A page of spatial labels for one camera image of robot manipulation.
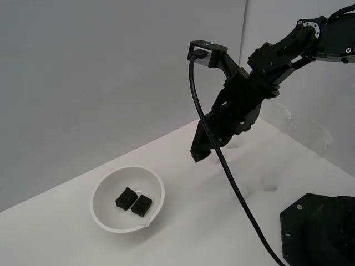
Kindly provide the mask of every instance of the bowl rim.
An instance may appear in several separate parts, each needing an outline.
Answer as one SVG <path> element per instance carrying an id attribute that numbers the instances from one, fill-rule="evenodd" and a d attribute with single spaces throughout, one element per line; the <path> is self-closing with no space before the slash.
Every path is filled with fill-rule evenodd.
<path id="1" fill-rule="evenodd" d="M 99 186 L 101 185 L 101 183 L 107 178 L 109 177 L 111 174 L 113 174 L 114 172 L 118 172 L 120 170 L 123 170 L 123 169 L 126 169 L 126 168 L 140 168 L 140 169 L 143 169 L 143 170 L 146 170 L 148 172 L 151 172 L 155 178 L 158 180 L 159 184 L 160 184 L 160 189 L 161 189 L 161 197 L 160 197 L 160 202 L 159 202 L 159 205 L 158 205 L 158 208 L 156 209 L 156 211 L 153 213 L 153 215 L 151 216 L 151 218 L 149 219 L 149 222 L 145 225 L 142 225 L 142 226 L 137 226 L 137 227 L 133 227 L 133 228 L 128 228 L 128 229 L 114 229 L 114 228 L 111 228 L 111 227 L 108 227 L 106 225 L 104 225 L 96 216 L 95 212 L 94 212 L 94 196 L 95 196 L 95 193 L 97 191 L 97 189 L 99 188 Z M 142 229 L 144 227 L 147 227 L 149 226 L 149 224 L 151 223 L 151 221 L 154 220 L 154 218 L 158 215 L 158 213 L 160 212 L 160 209 L 161 207 L 163 206 L 163 203 L 164 203 L 164 199 L 165 199 L 165 188 L 164 188 L 164 184 L 160 178 L 160 176 L 158 176 L 158 174 L 153 171 L 152 169 L 149 169 L 147 167 L 144 167 L 144 166 L 138 166 L 138 165 L 129 165 L 129 166 L 122 166 L 122 167 L 118 167 L 114 170 L 111 170 L 107 175 L 105 175 L 101 181 L 96 185 L 93 193 L 92 193 L 92 196 L 91 196 L 91 201 L 90 201 L 90 213 L 91 213 L 91 216 L 93 217 L 95 223 L 100 226 L 102 229 L 105 229 L 106 231 L 109 231 L 109 232 L 113 232 L 113 233 L 129 233 L 129 232 L 133 232 L 133 231 L 137 231 L 139 229 Z"/>

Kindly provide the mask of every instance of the gray wall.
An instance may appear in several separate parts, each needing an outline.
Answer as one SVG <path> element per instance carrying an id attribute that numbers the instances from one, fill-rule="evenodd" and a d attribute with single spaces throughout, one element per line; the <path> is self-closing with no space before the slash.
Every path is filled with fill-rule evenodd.
<path id="1" fill-rule="evenodd" d="M 1 1 L 0 211 L 197 119 L 189 42 L 221 43 L 238 60 L 244 7 L 245 0 Z M 223 75 L 196 71 L 209 108 Z"/>
<path id="2" fill-rule="evenodd" d="M 241 65 L 250 70 L 248 57 L 264 42 L 284 38 L 299 19 L 329 17 L 354 4 L 353 0 L 248 0 Z M 289 126 L 282 108 L 265 101 L 261 116 L 299 142 L 355 176 L 355 64 L 313 62 L 281 84 L 276 101 L 292 114 Z M 327 150 L 322 146 L 333 139 Z"/>

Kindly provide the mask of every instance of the black block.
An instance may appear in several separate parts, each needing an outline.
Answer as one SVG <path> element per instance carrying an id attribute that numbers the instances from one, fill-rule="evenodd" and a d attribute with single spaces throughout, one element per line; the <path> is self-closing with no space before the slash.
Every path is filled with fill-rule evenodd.
<path id="1" fill-rule="evenodd" d="M 129 207 L 133 205 L 133 203 L 137 200 L 138 196 L 133 190 L 129 187 L 125 189 L 125 191 L 116 199 L 116 206 L 127 211 Z"/>
<path id="2" fill-rule="evenodd" d="M 141 195 L 136 203 L 132 207 L 132 212 L 139 215 L 140 217 L 144 217 L 146 212 L 149 210 L 152 204 L 152 200 L 144 195 Z"/>

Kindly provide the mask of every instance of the robotic arm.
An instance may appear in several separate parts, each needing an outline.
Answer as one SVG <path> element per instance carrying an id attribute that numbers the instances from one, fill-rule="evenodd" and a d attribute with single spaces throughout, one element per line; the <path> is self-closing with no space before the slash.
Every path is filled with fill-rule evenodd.
<path id="1" fill-rule="evenodd" d="M 249 74 L 227 54 L 227 48 L 197 40 L 190 43 L 187 59 L 194 51 L 204 50 L 208 56 L 195 62 L 209 68 L 221 69 L 226 81 L 212 110 L 205 115 L 219 146 L 225 146 L 232 136 L 248 131 L 259 116 L 264 99 L 275 98 L 288 76 L 308 63 L 321 60 L 355 63 L 355 5 L 343 8 L 326 17 L 302 19 L 280 42 L 265 43 L 249 57 Z M 195 162 L 211 153 L 212 144 L 199 121 L 191 147 Z"/>

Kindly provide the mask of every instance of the cable connector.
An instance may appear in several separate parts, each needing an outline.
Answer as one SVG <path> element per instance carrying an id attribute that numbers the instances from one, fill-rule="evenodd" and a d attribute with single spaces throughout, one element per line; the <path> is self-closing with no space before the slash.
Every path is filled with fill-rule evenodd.
<path id="1" fill-rule="evenodd" d="M 194 51 L 194 55 L 197 58 L 202 59 L 202 58 L 208 57 L 209 56 L 209 52 L 206 51 L 206 50 L 197 49 L 197 50 Z"/>
<path id="2" fill-rule="evenodd" d="M 215 43 L 194 40 L 190 43 L 187 59 L 190 61 L 191 57 L 195 55 L 197 57 L 196 64 L 205 65 L 209 68 L 218 68 L 220 58 L 227 50 L 227 47 Z"/>

